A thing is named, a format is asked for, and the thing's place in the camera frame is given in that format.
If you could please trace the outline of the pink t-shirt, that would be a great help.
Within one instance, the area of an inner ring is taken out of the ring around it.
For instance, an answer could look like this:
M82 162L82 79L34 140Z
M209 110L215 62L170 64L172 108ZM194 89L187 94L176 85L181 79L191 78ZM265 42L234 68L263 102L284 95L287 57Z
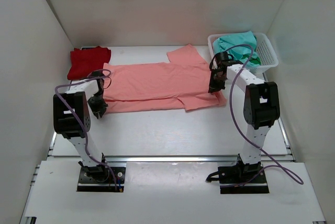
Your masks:
M225 106L222 92L209 93L210 69L188 44L167 52L169 62L110 65L110 85L104 90L108 113L197 109Z

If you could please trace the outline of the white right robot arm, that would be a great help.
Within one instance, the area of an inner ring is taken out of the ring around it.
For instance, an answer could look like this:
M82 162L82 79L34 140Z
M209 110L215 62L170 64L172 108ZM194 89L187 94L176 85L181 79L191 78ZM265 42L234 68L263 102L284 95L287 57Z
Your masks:
M217 63L216 68L212 62L209 65L209 92L225 89L227 80L232 81L231 90L237 85L244 92L243 116L248 126L242 137L246 143L238 158L241 165L235 168L234 175L238 181L247 182L253 177L253 170L260 167L266 135L280 116L277 85L256 77L240 61L221 60Z

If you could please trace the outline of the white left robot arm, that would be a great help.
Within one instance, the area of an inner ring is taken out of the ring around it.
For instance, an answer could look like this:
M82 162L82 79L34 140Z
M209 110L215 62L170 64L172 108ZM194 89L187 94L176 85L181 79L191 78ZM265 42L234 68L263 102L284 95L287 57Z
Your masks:
M98 119L107 109L103 99L104 79L94 77L54 88L53 127L56 133L69 140L81 161L80 166L89 171L97 181L109 177L109 167L104 155L90 136L90 113Z

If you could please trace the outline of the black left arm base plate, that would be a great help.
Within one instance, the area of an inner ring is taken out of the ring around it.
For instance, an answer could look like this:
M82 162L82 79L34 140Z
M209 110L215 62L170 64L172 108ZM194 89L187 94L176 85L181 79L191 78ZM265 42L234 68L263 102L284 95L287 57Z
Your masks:
M116 181L107 170L107 174L102 177L93 178L88 176L83 169L80 170L77 183L78 192L104 192L104 193L122 193L125 188L126 167L114 166L111 167Z

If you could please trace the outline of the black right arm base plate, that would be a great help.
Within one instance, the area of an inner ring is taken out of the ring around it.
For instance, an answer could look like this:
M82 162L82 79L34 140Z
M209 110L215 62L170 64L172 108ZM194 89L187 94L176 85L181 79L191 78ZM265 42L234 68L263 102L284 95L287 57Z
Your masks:
M262 169L261 162L219 166L217 171L207 176L206 182L219 182L221 194L268 194L270 190Z

